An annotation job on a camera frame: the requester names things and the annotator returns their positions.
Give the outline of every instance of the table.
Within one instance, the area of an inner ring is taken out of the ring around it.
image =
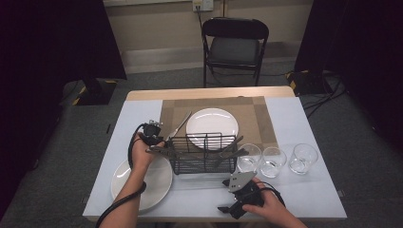
[[[278,146],[288,157],[297,143],[311,144],[319,151],[300,100],[294,97],[293,90],[288,86],[131,91],[127,95],[107,147],[83,216],[97,220],[111,204],[113,201],[110,194],[111,178],[119,164],[126,160],[127,144],[131,134],[139,124],[147,123],[150,119],[157,121],[160,119],[163,99],[237,96],[265,97]],[[229,174],[174,175],[167,195],[156,206],[141,212],[139,221],[262,221],[262,218],[252,214],[246,214],[235,220],[230,215],[220,212],[217,207],[232,205],[234,197],[218,181],[216,183],[210,181],[205,185],[186,185],[190,180],[202,182],[212,178],[224,180],[228,177]],[[267,179],[260,173],[258,177],[274,185],[284,198],[287,208],[300,219],[347,218],[320,152],[316,165],[305,176],[297,175],[288,167],[284,167],[275,179]]]

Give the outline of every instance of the person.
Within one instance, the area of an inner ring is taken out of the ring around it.
[[[133,168],[115,201],[141,189],[148,166],[155,157],[155,155],[145,152],[149,146],[140,140],[139,134],[142,133],[137,133],[135,136],[133,149],[131,151]],[[264,184],[261,183],[258,178],[253,178],[253,181],[257,183],[258,187],[264,187]],[[276,224],[279,227],[306,228],[298,218],[281,204],[271,191],[262,191],[261,196],[264,200],[262,207],[245,204],[242,206],[242,209],[246,212],[262,216],[267,221]],[[141,195],[117,207],[105,217],[100,227],[136,227],[140,200]]]

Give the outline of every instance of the dish rack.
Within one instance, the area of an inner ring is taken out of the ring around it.
[[[235,135],[221,133],[186,134],[167,141],[169,161],[176,175],[195,173],[233,173],[238,151]]]

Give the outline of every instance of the clear glass cup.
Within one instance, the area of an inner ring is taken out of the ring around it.
[[[310,144],[301,143],[294,147],[289,167],[294,173],[304,175],[317,162],[317,158],[318,153]]]
[[[261,150],[251,143],[242,145],[240,149],[245,149],[249,154],[238,157],[237,166],[239,171],[242,173],[256,171],[261,159]]]
[[[261,155],[260,172],[267,178],[275,178],[285,163],[287,155],[284,151],[277,147],[267,147]]]

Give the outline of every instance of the wall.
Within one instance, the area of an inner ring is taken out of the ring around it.
[[[313,0],[223,0],[201,19],[256,18],[270,29],[269,42],[301,41]],[[201,31],[191,1],[106,7],[120,51],[201,47]]]

